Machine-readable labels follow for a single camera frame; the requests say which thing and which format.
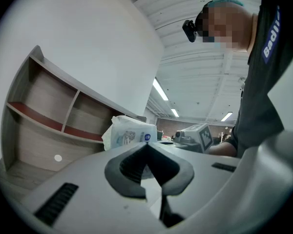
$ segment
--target man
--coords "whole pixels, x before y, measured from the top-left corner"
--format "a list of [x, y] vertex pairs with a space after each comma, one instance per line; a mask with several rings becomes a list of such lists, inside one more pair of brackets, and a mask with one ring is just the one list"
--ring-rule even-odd
[[249, 73], [231, 137], [210, 148], [209, 154], [242, 157], [283, 130], [267, 93], [293, 57], [293, 0], [262, 0], [258, 15], [236, 0], [207, 3], [195, 21], [203, 42], [250, 53]]

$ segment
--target white machine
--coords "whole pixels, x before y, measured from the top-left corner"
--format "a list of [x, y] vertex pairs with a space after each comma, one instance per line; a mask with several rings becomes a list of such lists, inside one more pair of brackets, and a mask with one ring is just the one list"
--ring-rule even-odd
[[[162, 187], [159, 218], [140, 186], [146, 164]], [[40, 233], [253, 233], [292, 191], [293, 132], [242, 159], [134, 143], [68, 165], [22, 201], [19, 215]]]
[[213, 144], [207, 123], [197, 124], [177, 131], [173, 141], [178, 142], [176, 147], [198, 153], [206, 153]]

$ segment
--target ceiling light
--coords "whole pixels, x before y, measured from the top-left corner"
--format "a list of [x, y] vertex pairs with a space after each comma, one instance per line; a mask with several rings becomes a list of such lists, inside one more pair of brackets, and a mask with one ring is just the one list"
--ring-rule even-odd
[[221, 120], [221, 121], [225, 121], [226, 119], [228, 119], [230, 117], [230, 115], [232, 115], [233, 112], [228, 112], [227, 115]]
[[168, 100], [167, 96], [165, 95], [163, 89], [161, 88], [160, 84], [158, 83], [158, 81], [156, 79], [154, 79], [153, 86], [155, 87], [157, 92], [161, 95], [163, 100]]
[[176, 109], [172, 109], [172, 112], [174, 113], [174, 115], [175, 115], [176, 117], [179, 117], [179, 115], [177, 114]]

